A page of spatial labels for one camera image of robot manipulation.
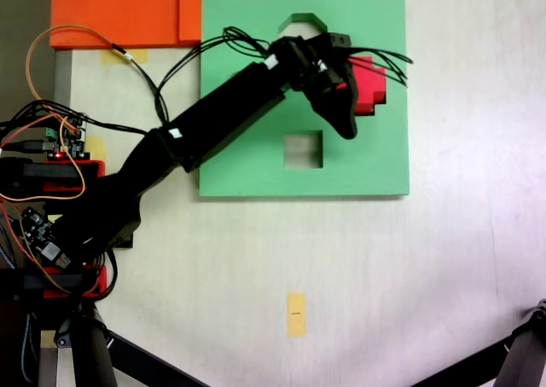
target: yellow tape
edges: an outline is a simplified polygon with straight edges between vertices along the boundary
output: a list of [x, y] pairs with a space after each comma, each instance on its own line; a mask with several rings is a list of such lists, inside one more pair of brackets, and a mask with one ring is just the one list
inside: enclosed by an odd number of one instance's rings
[[50, 221], [51, 223], [54, 223], [60, 217], [62, 217], [62, 215], [48, 215], [48, 221]]
[[305, 294], [290, 292], [288, 294], [288, 336], [298, 338], [306, 334]]
[[[136, 63], [148, 63], [148, 49], [128, 49], [127, 52], [133, 56]], [[117, 50], [106, 49], [100, 50], [99, 53], [101, 55], [101, 64], [103, 65], [130, 64], [130, 62]]]
[[85, 151], [91, 154], [91, 159], [106, 161], [106, 145], [99, 136], [85, 137]]
[[43, 349], [56, 349], [55, 330], [42, 330], [40, 333], [40, 347]]

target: circuit board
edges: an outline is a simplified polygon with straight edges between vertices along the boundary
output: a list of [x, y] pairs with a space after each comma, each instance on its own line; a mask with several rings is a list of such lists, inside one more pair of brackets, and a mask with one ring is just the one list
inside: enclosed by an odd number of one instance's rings
[[[62, 138], [68, 147], [68, 152], [74, 159], [90, 159], [90, 154], [85, 152], [85, 126], [86, 123], [81, 118], [70, 118], [68, 124], [76, 128], [72, 133], [66, 127], [63, 128]], [[67, 154], [61, 150], [61, 138], [59, 130], [53, 128], [45, 129], [46, 142], [53, 143], [52, 149], [46, 151], [49, 161], [62, 161], [67, 159]]]
[[25, 235], [34, 254], [38, 251], [59, 268], [64, 269], [70, 264], [70, 259], [55, 244], [55, 237], [51, 233], [53, 224], [50, 221], [33, 208], [27, 208], [22, 213], [22, 224], [25, 230], [20, 234]]

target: orange wire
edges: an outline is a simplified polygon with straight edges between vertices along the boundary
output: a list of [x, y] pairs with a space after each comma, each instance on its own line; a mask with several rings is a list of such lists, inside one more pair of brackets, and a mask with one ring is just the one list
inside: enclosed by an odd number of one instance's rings
[[[112, 42], [106, 38], [105, 36], [101, 35], [101, 33], [97, 32], [96, 30], [94, 29], [91, 29], [90, 27], [87, 27], [87, 26], [81, 26], [81, 25], [58, 25], [58, 26], [52, 26], [51, 28], [43, 31], [42, 33], [40, 33], [35, 39], [34, 41], [31, 43], [31, 46], [30, 48], [28, 49], [28, 52], [26, 53], [26, 62], [25, 62], [25, 74], [26, 74], [26, 81], [28, 82], [28, 87], [30, 88], [32, 94], [34, 95], [34, 98], [36, 98], [36, 100], [42, 100], [42, 97], [38, 94], [38, 92], [36, 91], [36, 88], [34, 87], [34, 82], [32, 81], [32, 75], [31, 75], [31, 61], [32, 61], [32, 54], [34, 53], [34, 50], [38, 44], [38, 42], [40, 40], [42, 40], [43, 37], [45, 37], [48, 33], [50, 32], [54, 32], [54, 31], [57, 31], [57, 30], [60, 30], [60, 29], [76, 29], [76, 30], [82, 30], [82, 31], [87, 31], [87, 32], [91, 32], [93, 33], [94, 35], [98, 36], [99, 38], [101, 38], [102, 40], [104, 40], [106, 43], [108, 43], [109, 45], [112, 45]], [[53, 114], [55, 114], [55, 117], [61, 122], [62, 121], [62, 116], [59, 114], [59, 113], [55, 113], [55, 111], [52, 109], [52, 107], [50, 106], [45, 106], [46, 108], [48, 108]], [[74, 127], [73, 125], [71, 124], [68, 124], [67, 125], [67, 128], [71, 131], [71, 132], [75, 132], [76, 131], [76, 127]]]
[[[44, 121], [48, 116], [44, 116], [42, 118], [39, 118], [38, 120], [35, 120], [33, 121], [33, 123], [38, 123], [39, 121]], [[7, 201], [11, 201], [11, 202], [26, 202], [26, 201], [32, 201], [32, 200], [35, 200], [35, 199], [62, 199], [62, 200], [68, 200], [68, 199], [76, 199], [76, 198], [79, 198], [81, 197], [84, 192], [85, 192], [85, 189], [86, 189], [86, 186], [85, 186], [85, 179], [84, 179], [84, 174], [82, 173], [82, 171], [79, 169], [78, 167], [78, 164], [76, 164], [76, 161], [74, 161], [72, 155], [70, 155], [70, 153], [68, 152], [67, 150], [67, 147], [65, 146], [65, 141], [64, 141], [64, 138], [62, 136], [62, 129], [65, 125], [65, 122], [67, 121], [67, 118], [68, 117], [65, 117], [62, 121], [61, 121], [61, 127], [59, 129], [59, 139], [61, 140], [61, 150], [65, 152], [65, 154], [67, 155], [67, 157], [70, 159], [70, 161], [72, 162], [72, 164], [74, 165], [74, 167], [76, 168], [76, 171], [78, 172], [79, 174], [79, 177], [81, 178], [82, 180], [82, 190], [81, 192], [78, 194], [78, 195], [74, 195], [72, 197], [53, 197], [53, 196], [48, 196], [48, 195], [39, 195], [39, 196], [35, 196], [35, 197], [28, 197], [28, 198], [11, 198], [11, 197], [8, 197], [6, 195], [3, 195], [0, 193], [0, 198], [4, 198], [6, 199]], [[32, 125], [32, 123], [30, 124], [27, 124], [25, 125], [24, 127], [22, 127], [21, 129], [17, 130], [18, 132], [21, 132], [23, 131], [24, 129], [27, 129], [28, 127], [30, 127]]]
[[96, 275], [96, 282], [95, 284], [93, 285], [93, 287], [91, 287], [86, 293], [84, 293], [82, 296], [89, 296], [92, 292], [95, 291], [95, 289], [99, 286], [99, 284], [101, 283], [101, 273], [102, 273], [102, 270], [104, 269], [104, 267], [102, 268], [99, 268], [97, 270], [97, 275]]

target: metal stand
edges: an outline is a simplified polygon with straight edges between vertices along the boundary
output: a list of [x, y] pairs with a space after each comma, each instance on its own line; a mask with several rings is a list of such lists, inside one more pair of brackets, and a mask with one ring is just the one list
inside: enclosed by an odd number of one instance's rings
[[546, 364], [546, 299], [512, 332], [487, 349], [459, 361], [413, 387], [539, 387]]
[[149, 387], [208, 387], [196, 378], [110, 332], [92, 302], [84, 301], [55, 335], [72, 347], [78, 387], [117, 387], [113, 369]]

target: connector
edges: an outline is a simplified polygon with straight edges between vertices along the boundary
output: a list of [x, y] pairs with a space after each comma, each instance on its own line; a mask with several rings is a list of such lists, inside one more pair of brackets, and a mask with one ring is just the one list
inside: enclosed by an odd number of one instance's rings
[[17, 153], [40, 154], [46, 151], [55, 150], [54, 142], [43, 142], [41, 140], [26, 140], [24, 142], [9, 142], [3, 146], [4, 151], [16, 151]]

